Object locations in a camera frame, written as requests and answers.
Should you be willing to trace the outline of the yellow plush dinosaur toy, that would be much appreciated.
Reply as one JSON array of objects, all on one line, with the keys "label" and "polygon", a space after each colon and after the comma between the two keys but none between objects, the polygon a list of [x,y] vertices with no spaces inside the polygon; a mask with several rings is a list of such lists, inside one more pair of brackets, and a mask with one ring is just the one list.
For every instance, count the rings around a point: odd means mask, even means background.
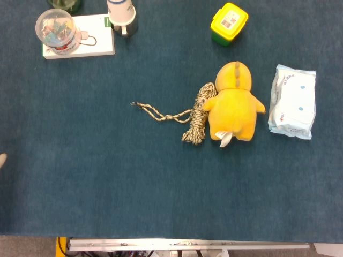
[{"label": "yellow plush dinosaur toy", "polygon": [[248,67],[235,61],[224,65],[215,79],[217,95],[202,106],[208,112],[210,137],[226,147],[233,137],[250,141],[256,127],[257,114],[265,106],[251,93],[252,76]]}]

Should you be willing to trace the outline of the aluminium frame rail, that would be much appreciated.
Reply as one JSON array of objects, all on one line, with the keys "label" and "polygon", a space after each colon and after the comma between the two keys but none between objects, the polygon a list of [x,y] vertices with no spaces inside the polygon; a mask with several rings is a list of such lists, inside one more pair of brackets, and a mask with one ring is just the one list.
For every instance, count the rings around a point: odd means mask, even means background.
[{"label": "aluminium frame rail", "polygon": [[308,243],[264,241],[229,241],[203,239],[71,239],[71,251],[139,251],[139,250],[288,250],[309,249]]}]

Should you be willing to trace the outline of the blue table cloth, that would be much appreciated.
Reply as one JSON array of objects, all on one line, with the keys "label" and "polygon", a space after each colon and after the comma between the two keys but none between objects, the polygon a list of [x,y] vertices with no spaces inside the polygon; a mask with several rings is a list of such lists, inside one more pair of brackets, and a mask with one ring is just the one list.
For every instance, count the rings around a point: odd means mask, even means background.
[{"label": "blue table cloth", "polygon": [[[226,3],[249,19],[227,47]],[[343,243],[343,0],[133,0],[113,56],[46,60],[47,0],[0,0],[0,234]],[[316,71],[312,138],[183,142],[175,114],[228,62],[270,104],[275,68]]]}]

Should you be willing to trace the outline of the yellow frame post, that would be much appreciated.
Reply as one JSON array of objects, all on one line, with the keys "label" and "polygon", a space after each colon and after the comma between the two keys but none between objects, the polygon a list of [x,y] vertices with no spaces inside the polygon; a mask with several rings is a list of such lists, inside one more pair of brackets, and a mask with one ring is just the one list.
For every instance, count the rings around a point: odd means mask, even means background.
[{"label": "yellow frame post", "polygon": [[55,257],[66,257],[66,237],[56,237]]}]

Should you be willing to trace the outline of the dark glass cup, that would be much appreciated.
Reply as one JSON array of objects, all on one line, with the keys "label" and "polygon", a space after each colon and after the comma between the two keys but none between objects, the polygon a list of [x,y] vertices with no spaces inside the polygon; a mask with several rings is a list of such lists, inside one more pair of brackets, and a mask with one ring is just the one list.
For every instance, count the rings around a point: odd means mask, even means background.
[{"label": "dark glass cup", "polygon": [[111,27],[114,30],[114,32],[124,38],[129,38],[134,35],[134,33],[138,29],[138,19],[137,15],[133,17],[131,22],[127,25],[119,25],[119,24],[113,24],[111,23]]}]

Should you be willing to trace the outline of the green container with yellow lid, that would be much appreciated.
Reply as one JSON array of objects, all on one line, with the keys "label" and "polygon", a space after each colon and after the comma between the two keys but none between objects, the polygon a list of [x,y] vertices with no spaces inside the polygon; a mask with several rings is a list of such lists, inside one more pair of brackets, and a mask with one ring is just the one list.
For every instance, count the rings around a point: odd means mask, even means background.
[{"label": "green container with yellow lid", "polygon": [[227,47],[239,35],[249,15],[233,3],[226,3],[220,8],[210,24],[212,39],[223,47]]}]

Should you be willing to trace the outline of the clear plastic clip jar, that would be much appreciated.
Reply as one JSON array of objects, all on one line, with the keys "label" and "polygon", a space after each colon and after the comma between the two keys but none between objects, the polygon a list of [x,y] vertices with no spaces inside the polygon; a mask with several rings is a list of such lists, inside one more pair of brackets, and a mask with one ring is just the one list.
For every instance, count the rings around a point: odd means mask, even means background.
[{"label": "clear plastic clip jar", "polygon": [[62,9],[43,12],[37,18],[35,32],[40,41],[57,55],[68,55],[81,43],[81,34],[74,19]]}]

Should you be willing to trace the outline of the white wet wipes pack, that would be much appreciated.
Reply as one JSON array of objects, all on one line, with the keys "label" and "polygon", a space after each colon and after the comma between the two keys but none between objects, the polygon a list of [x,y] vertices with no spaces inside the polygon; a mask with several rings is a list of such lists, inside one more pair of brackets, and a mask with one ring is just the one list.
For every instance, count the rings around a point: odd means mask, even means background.
[{"label": "white wet wipes pack", "polygon": [[272,82],[268,129],[303,140],[312,138],[316,116],[316,72],[277,65]]}]

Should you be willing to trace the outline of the green glass bottle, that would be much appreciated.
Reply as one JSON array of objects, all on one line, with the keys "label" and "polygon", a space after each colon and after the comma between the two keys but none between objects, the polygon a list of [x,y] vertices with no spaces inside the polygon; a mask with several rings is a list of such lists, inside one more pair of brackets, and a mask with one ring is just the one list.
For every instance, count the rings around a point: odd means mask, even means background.
[{"label": "green glass bottle", "polygon": [[67,11],[68,13],[77,12],[82,4],[82,0],[47,0],[55,9],[61,9]]}]

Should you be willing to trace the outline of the white flat cardboard box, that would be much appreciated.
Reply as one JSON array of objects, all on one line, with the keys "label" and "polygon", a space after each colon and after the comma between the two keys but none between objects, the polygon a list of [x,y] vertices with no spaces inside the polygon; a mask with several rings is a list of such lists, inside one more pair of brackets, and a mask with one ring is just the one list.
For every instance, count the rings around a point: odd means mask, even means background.
[{"label": "white flat cardboard box", "polygon": [[107,14],[74,16],[73,19],[78,29],[88,38],[82,39],[80,46],[67,55],[57,55],[43,44],[42,56],[45,59],[103,56],[115,53],[113,30]]}]

